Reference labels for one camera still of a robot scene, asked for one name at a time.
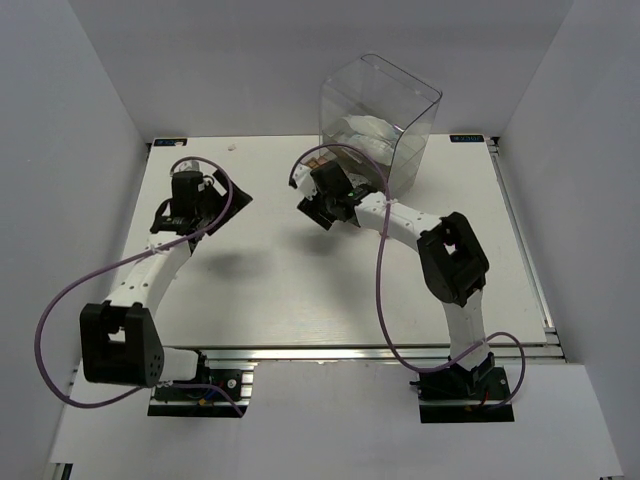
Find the white cotton pad pack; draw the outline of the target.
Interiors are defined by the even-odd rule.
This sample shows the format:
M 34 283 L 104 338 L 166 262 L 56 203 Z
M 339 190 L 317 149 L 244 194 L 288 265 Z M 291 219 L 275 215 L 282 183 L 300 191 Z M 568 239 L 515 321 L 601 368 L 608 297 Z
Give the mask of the white cotton pad pack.
M 357 134 L 397 142 L 402 131 L 386 120 L 372 115 L 347 115 L 343 117 L 349 128 Z

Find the clear acrylic makeup organizer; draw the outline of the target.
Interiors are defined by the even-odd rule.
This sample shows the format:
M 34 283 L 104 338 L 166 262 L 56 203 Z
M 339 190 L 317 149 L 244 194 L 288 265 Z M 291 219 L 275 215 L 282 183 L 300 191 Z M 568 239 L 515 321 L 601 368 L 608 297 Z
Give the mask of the clear acrylic makeup organizer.
M 391 196 L 413 186 L 442 91 L 375 53 L 328 75 L 319 93 L 320 142 L 354 183 Z

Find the white blue tube pouch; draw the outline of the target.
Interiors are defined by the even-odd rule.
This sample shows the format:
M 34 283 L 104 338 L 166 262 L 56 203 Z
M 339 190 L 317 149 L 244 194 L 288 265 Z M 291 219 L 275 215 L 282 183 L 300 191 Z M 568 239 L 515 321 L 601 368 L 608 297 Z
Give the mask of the white blue tube pouch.
M 394 146 L 386 140 L 354 134 L 348 137 L 345 143 L 363 151 L 378 163 L 390 165 L 392 162 Z

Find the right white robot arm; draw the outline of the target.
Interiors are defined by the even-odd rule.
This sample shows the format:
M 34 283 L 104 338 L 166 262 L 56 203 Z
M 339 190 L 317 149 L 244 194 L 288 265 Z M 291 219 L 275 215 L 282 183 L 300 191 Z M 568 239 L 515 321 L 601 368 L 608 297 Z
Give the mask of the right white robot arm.
M 488 385 L 494 367 L 482 312 L 489 261 L 467 218 L 437 217 L 392 199 L 387 188 L 355 185 L 335 161 L 292 169 L 289 185 L 303 195 L 298 209 L 328 230 L 334 222 L 377 231 L 414 250 L 429 292 L 441 303 L 450 338 L 453 390 L 472 399 Z

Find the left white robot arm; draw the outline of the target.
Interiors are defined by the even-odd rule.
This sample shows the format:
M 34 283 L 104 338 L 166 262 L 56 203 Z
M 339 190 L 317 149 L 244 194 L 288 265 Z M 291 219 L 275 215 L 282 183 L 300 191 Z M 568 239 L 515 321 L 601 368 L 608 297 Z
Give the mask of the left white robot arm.
M 221 171 L 172 174 L 171 196 L 155 212 L 142 258 L 100 304 L 80 313 L 85 378 L 93 383 L 151 388 L 176 382 L 188 398 L 211 387 L 197 350 L 166 347 L 154 318 L 181 267 L 198 243 L 219 230 L 252 198 Z

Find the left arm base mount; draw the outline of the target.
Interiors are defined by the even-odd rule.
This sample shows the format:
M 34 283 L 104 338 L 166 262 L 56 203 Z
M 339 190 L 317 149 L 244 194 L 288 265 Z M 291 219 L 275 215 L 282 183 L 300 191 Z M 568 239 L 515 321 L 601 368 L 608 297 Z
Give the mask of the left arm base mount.
M 221 367 L 198 351 L 193 379 L 170 380 L 155 387 L 147 408 L 149 417 L 241 418 L 249 405 L 247 368 Z

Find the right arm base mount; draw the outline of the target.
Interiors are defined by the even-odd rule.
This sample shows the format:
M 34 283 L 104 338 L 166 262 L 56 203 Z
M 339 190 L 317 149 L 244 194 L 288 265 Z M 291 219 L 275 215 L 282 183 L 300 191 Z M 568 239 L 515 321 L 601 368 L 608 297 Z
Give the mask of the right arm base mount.
M 409 385 L 418 396 L 422 424 L 513 423 L 515 415 L 506 400 L 511 391 L 506 372 L 494 367 L 475 387 L 454 372 L 420 374 Z

